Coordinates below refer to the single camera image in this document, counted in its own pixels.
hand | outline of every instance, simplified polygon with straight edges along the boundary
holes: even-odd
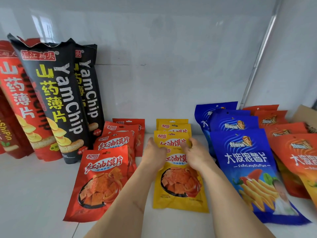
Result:
[[[182,142],[180,146],[186,154],[187,162],[193,169],[201,172],[206,165],[216,166],[208,150],[198,140],[194,138],[189,138],[189,140],[192,143],[192,148],[189,148],[185,142]]]
[[[166,152],[166,148],[159,148],[153,138],[149,138],[140,166],[156,174],[165,164]]]

white countertop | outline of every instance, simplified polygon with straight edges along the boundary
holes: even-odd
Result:
[[[145,145],[149,137],[145,135]],[[207,146],[204,136],[194,136]],[[0,230],[1,237],[82,238],[95,222],[62,221],[73,190],[79,163],[64,160],[44,162],[35,155],[16,160],[0,155]],[[206,196],[210,204],[208,189]],[[212,215],[176,210],[153,209],[152,184],[145,206],[142,238],[215,237]],[[295,207],[313,223],[304,226],[267,224],[277,238],[315,237],[317,211],[311,200],[289,196]]]

yellow snack bag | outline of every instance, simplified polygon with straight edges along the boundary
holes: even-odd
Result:
[[[168,123],[168,122],[159,122],[158,130],[164,130],[168,132],[181,132],[181,133],[188,133],[189,137],[192,136],[192,128],[191,124],[179,124],[179,123]]]
[[[186,144],[188,144],[189,147],[192,146],[191,142],[189,141],[188,133],[167,132],[163,130],[154,131],[154,142],[159,147],[168,148],[180,146],[180,143],[182,142],[186,142]]]
[[[168,148],[166,162],[156,176],[153,208],[209,213],[203,179],[189,166],[181,148]]]
[[[165,123],[178,123],[178,124],[185,124],[188,123],[188,119],[156,119],[156,130],[159,130],[159,123],[165,122]]]

metal pole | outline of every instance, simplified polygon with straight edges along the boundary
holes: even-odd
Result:
[[[244,107],[244,104],[245,104],[245,102],[246,102],[246,100],[248,98],[248,94],[249,94],[252,82],[254,80],[254,77],[256,75],[257,69],[259,67],[259,63],[261,61],[263,52],[264,52],[264,50],[266,48],[266,44],[267,44],[267,41],[268,41],[268,39],[270,37],[270,34],[271,34],[272,28],[274,26],[274,23],[275,23],[279,8],[281,6],[281,3],[282,3],[282,0],[276,0],[275,1],[275,5],[274,5],[273,11],[272,11],[272,16],[271,16],[270,22],[269,22],[269,24],[267,26],[267,29],[266,29],[265,34],[264,34],[264,37],[262,39],[262,43],[261,43],[259,52],[258,52],[258,54],[256,56],[256,61],[254,62],[254,65],[253,65],[253,68],[252,68],[252,72],[250,74],[247,87],[245,88],[245,91],[244,91],[244,94],[243,94],[239,109],[242,109]]]

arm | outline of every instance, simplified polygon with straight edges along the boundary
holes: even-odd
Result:
[[[214,230],[217,238],[275,238],[271,231],[247,207],[208,151],[196,139],[192,148],[182,143],[190,166],[203,176],[211,197]]]
[[[146,198],[153,179],[166,160],[166,148],[150,138],[141,164],[110,208],[84,238],[141,237]]]

